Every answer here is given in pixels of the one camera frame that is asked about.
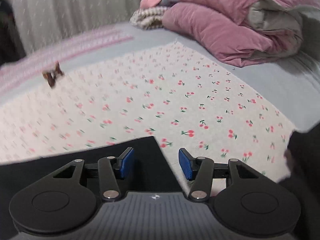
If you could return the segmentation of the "striped folded cloth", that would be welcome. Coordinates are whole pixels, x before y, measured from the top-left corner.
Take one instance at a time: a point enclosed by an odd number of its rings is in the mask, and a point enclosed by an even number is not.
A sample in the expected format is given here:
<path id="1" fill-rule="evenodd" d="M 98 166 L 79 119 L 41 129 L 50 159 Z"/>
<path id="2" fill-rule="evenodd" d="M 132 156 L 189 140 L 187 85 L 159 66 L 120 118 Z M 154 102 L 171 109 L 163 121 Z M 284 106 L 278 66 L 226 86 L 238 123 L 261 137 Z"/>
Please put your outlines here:
<path id="1" fill-rule="evenodd" d="M 131 16 L 129 23 L 139 29 L 151 30 L 163 28 L 163 16 L 169 7 L 138 9 Z"/>

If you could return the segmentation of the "black pants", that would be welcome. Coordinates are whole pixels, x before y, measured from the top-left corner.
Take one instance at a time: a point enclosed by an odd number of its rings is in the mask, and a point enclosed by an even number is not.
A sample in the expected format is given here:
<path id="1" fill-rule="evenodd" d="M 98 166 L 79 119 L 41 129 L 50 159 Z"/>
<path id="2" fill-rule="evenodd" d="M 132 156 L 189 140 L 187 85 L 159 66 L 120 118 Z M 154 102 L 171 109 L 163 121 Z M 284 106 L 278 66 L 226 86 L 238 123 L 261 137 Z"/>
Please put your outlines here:
<path id="1" fill-rule="evenodd" d="M 154 137 L 144 137 L 113 146 L 40 158 L 23 163 L 2 165 L 1 239 L 10 239 L 17 235 L 17 230 L 9 213 L 9 203 L 18 191 L 75 159 L 83 159 L 85 167 L 82 172 L 81 184 L 90 189 L 95 195 L 98 195 L 98 179 L 95 172 L 89 172 L 89 168 L 96 168 L 98 160 L 103 157 L 120 156 L 128 147 L 132 147 L 135 150 L 135 162 L 128 180 L 121 180 L 118 183 L 121 191 L 182 191 Z"/>

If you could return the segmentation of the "brown hair clip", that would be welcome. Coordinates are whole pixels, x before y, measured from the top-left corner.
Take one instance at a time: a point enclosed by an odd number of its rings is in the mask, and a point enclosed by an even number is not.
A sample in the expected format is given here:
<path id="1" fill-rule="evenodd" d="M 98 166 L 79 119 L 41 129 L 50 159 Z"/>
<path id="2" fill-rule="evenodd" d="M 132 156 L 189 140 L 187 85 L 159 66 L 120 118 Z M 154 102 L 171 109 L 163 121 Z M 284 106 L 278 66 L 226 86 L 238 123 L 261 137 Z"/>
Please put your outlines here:
<path id="1" fill-rule="evenodd" d="M 50 88 L 54 88 L 56 81 L 59 77 L 64 76 L 64 72 L 60 68 L 60 63 L 56 62 L 55 66 L 51 70 L 46 70 L 42 72 L 42 76 L 48 82 Z"/>

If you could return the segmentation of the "grey star curtain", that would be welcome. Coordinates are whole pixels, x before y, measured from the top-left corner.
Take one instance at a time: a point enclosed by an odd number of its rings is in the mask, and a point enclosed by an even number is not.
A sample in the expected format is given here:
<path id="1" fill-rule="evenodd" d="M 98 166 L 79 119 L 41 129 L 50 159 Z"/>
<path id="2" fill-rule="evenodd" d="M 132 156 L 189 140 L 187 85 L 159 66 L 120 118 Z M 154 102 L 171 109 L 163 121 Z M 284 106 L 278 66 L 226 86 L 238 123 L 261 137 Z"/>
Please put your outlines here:
<path id="1" fill-rule="evenodd" d="M 27 54 L 85 31 L 127 21 L 140 4 L 140 0 L 7 1 Z"/>

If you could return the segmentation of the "cherry print cloth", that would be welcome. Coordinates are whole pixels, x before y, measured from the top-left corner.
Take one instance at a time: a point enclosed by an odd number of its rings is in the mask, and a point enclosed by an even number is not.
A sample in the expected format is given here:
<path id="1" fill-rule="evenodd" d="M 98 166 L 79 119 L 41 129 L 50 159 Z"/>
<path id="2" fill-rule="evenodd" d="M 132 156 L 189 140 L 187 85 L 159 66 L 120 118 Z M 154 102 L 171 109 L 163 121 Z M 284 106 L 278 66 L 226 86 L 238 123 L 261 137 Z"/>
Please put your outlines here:
<path id="1" fill-rule="evenodd" d="M 170 43 L 66 72 L 1 107 L 1 163 L 153 136 L 184 190 L 178 150 L 235 158 L 273 181 L 294 125 L 225 68 Z"/>

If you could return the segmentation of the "pink striped cloth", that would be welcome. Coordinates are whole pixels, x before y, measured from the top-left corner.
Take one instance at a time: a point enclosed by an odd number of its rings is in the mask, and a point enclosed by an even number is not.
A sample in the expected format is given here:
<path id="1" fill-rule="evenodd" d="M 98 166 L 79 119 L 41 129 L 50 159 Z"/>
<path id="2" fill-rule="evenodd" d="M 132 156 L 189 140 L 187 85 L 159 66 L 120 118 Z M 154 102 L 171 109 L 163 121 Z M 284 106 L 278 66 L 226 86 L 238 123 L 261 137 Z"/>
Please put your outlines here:
<path id="1" fill-rule="evenodd" d="M 133 36 L 114 27 L 104 27 L 65 39 L 52 46 L 40 49 L 13 63 L 1 66 L 1 94 L 16 88 L 40 72 L 53 68 L 84 53 L 130 41 Z"/>

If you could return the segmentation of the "pink folded quilt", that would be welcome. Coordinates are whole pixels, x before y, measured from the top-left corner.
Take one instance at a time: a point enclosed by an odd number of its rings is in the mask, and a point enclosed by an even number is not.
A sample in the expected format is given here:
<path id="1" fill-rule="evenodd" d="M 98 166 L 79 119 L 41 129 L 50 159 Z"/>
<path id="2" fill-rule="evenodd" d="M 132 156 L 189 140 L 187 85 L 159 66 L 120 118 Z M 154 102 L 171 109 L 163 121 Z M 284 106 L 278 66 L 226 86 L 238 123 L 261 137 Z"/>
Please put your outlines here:
<path id="1" fill-rule="evenodd" d="M 319 59 L 319 0 L 178 0 L 163 25 L 236 67 L 300 51 Z"/>

